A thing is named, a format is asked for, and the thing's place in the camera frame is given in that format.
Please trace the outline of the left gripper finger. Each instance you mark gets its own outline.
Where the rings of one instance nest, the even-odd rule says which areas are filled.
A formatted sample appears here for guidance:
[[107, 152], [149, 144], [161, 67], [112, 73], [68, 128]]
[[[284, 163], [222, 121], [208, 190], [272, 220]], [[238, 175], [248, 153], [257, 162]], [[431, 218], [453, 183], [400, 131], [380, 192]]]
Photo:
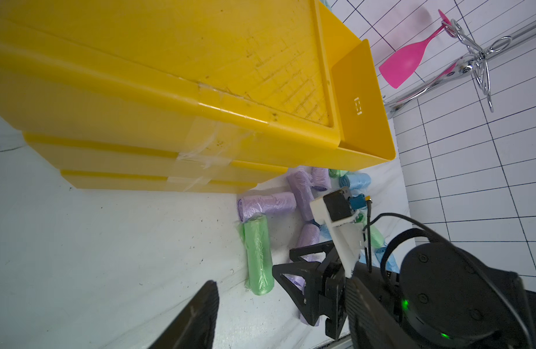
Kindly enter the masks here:
[[207, 281], [188, 302], [179, 315], [168, 325], [153, 348], [205, 348], [212, 349], [219, 311], [217, 283]]

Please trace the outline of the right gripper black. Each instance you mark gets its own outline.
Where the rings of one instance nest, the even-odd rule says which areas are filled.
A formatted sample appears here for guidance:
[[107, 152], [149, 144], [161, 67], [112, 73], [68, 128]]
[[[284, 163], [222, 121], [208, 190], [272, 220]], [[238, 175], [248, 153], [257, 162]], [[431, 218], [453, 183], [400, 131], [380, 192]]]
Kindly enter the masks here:
[[[322, 262], [307, 257], [324, 254]], [[272, 275], [310, 326], [326, 317], [325, 333], [338, 340], [346, 321], [344, 266], [332, 241], [290, 251], [292, 263], [272, 267]]]

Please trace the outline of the green bag roll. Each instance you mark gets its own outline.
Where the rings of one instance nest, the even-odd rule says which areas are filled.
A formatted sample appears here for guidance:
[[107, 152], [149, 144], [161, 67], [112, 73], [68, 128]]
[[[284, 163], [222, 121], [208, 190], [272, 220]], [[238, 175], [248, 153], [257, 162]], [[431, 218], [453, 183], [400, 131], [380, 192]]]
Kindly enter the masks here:
[[257, 296], [266, 295], [275, 286], [267, 217], [259, 215], [241, 224], [240, 237], [247, 254], [246, 287]]
[[359, 228], [360, 232], [360, 246], [364, 248], [368, 248], [368, 242], [367, 239], [368, 236], [368, 230], [371, 230], [371, 250], [376, 251], [380, 248], [382, 248], [385, 245], [385, 239], [381, 232], [378, 230], [375, 225], [372, 225], [369, 229], [365, 229], [365, 226], [367, 225], [367, 218], [365, 212], [361, 212], [358, 215], [358, 221], [356, 222], [357, 227]]
[[346, 170], [335, 170], [335, 169], [329, 169], [328, 172], [331, 178], [340, 178], [340, 177], [345, 176], [348, 173], [348, 171]]

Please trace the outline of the green bag roll top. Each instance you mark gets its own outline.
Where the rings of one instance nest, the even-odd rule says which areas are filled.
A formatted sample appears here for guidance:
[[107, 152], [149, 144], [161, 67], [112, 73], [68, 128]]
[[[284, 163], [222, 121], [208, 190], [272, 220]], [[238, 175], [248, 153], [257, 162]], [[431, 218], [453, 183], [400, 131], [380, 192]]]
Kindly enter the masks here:
[[328, 172], [331, 178], [340, 178], [340, 177], [345, 176], [348, 173], [348, 171], [346, 170], [335, 170], [335, 169], [329, 169]]

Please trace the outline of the yellow top drawer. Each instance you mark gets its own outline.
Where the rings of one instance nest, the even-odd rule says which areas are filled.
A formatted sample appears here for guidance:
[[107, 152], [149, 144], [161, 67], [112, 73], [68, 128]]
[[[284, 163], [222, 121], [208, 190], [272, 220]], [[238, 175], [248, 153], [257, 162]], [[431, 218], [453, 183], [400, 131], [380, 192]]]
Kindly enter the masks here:
[[368, 41], [320, 1], [219, 9], [220, 111], [247, 135], [233, 158], [360, 170], [396, 156]]

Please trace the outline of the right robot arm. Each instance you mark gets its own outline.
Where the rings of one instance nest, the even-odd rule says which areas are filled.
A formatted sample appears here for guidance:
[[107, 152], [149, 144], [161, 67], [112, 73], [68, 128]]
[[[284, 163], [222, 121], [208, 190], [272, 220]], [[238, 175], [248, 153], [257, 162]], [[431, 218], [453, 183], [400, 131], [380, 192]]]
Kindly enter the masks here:
[[291, 250], [272, 269], [308, 324], [326, 317], [337, 339], [349, 326], [354, 348], [536, 348], [536, 292], [513, 271], [486, 266], [430, 227], [414, 222], [390, 241], [403, 242], [398, 272], [357, 263], [346, 275], [333, 242]]

